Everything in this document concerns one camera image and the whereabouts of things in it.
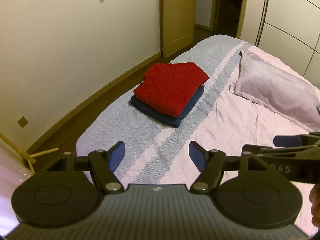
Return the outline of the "person's hand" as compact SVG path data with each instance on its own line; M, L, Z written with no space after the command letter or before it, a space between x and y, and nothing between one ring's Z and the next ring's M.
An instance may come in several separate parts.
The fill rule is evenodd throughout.
M319 185L315 185L309 194L309 200L311 203L311 215L312 215L312 224L319 228L320 226L320 190Z

